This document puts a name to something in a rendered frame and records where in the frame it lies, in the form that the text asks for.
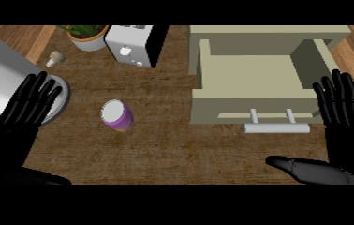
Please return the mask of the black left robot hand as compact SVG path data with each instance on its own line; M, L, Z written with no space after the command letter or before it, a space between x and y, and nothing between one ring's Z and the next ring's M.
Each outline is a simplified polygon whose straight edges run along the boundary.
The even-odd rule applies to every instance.
M45 71L26 76L0 113L0 186L72 184L64 177L23 167L38 128L61 92L54 80L45 78Z

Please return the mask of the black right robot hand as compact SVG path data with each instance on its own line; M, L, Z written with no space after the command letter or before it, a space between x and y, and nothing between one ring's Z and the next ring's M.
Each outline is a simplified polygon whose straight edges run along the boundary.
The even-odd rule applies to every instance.
M282 156L266 156L265 164L285 172L306 185L354 185L354 79L331 70L312 83L324 125L327 162Z

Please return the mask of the olive open drawer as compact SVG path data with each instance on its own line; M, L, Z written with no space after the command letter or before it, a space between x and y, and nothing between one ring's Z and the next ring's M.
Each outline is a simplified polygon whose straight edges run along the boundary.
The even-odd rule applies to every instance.
M190 97L193 124L243 124L256 113L262 123L318 124L312 84L337 67L324 41L305 39L287 55L213 55L198 42L197 87Z

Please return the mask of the purple can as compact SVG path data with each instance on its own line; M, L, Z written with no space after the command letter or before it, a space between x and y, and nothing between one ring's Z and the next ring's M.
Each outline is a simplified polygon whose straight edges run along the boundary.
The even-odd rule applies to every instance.
M108 100L100 109L100 119L105 126L119 132L132 127L132 112L119 100Z

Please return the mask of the small beige shaker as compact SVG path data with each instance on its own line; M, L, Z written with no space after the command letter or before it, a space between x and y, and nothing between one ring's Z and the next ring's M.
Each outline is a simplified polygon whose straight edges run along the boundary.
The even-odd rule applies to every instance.
M61 52L52 51L49 53L49 60L45 66L49 68L54 64L61 63L66 60L66 56Z

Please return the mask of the potted green plant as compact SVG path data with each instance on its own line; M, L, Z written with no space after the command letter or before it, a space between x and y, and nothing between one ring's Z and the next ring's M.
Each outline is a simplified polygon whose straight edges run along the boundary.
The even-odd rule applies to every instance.
M76 48L85 52L92 52L104 47L103 36L107 25L58 25L73 42Z

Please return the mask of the olive cabinet body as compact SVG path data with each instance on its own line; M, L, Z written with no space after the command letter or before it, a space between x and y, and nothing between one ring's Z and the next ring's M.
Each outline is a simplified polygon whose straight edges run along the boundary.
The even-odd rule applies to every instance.
M191 25L187 28L187 74L195 74L198 41L212 55L285 55L305 39L331 49L350 31L346 25Z

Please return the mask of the white toaster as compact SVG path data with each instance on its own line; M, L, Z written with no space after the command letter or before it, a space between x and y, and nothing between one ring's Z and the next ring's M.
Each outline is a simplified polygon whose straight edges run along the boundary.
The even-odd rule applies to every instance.
M166 31L166 25L110 25L103 40L116 61L154 68Z

